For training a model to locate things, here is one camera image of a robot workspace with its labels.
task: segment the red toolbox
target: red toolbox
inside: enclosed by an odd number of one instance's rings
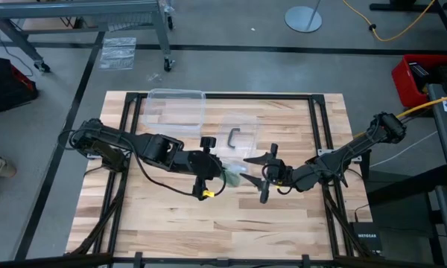
[[[417,89],[409,63],[418,63],[431,72],[434,67],[447,65],[447,55],[404,55],[400,64],[394,68],[392,74],[399,98],[402,105],[410,108],[428,102],[428,97]]]

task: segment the round base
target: round base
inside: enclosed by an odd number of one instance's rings
[[[285,22],[289,28],[302,33],[311,33],[318,30],[323,23],[318,12],[314,14],[313,21],[310,22],[313,9],[310,7],[292,7],[285,14]]]

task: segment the concrete floor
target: concrete floor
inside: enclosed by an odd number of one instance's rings
[[[447,50],[447,33],[437,15],[428,14],[395,42],[377,42],[365,22],[341,1],[322,1],[323,26],[314,33],[289,29],[283,17],[295,5],[315,0],[179,0],[175,1],[172,44],[260,45],[315,48],[386,48]],[[350,1],[378,23],[382,36],[400,32],[417,13],[371,12],[364,0]],[[139,44],[155,43],[152,31],[107,33],[106,37],[134,36]],[[33,42],[94,42],[95,33],[30,36]],[[10,52],[28,65],[33,63],[18,49]],[[40,97],[28,104],[0,113],[0,154],[12,159],[19,173],[0,179],[0,261],[10,260],[37,198],[57,134],[72,105],[89,49],[39,48],[52,74],[34,69],[33,79]],[[0,47],[0,57],[8,57]],[[342,54],[286,54],[236,51],[174,51],[177,61],[171,73],[162,69],[160,51],[136,52],[134,69],[102,71],[95,65],[81,102],[74,127],[98,117],[106,91],[153,88],[199,89],[213,92],[337,92],[343,93],[354,133],[367,128],[380,111],[398,113],[403,107],[390,75],[401,57]],[[28,70],[14,59],[17,68]],[[158,74],[162,80],[149,81]],[[409,123],[407,138],[397,145],[374,148],[372,163],[386,159],[435,130],[433,119]],[[401,155],[376,170],[414,175],[445,162],[437,137]],[[75,214],[87,160],[65,152],[28,254],[29,258],[62,255]],[[384,249],[392,259],[431,262],[427,240],[401,232],[384,231]]]

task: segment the plastic lid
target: plastic lid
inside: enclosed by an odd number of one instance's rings
[[[199,130],[202,127],[206,95],[198,90],[153,89],[144,106],[143,122],[157,129]]]
[[[254,115],[225,115],[219,125],[215,153],[226,163],[243,163],[256,150],[259,121]]]

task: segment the cart wheel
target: cart wheel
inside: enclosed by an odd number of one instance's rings
[[[447,2],[442,5],[442,8],[447,10]]]
[[[172,70],[172,64],[174,64],[173,60],[164,59],[164,71],[170,72]]]
[[[172,22],[171,16],[167,17],[167,27],[169,27],[169,30],[171,30],[171,31],[174,29],[174,23]]]
[[[33,64],[33,66],[35,66],[35,68],[37,68],[39,71],[44,72],[44,73],[49,73],[51,72],[50,66],[46,65],[45,63],[41,63],[39,65],[37,65],[36,63]]]

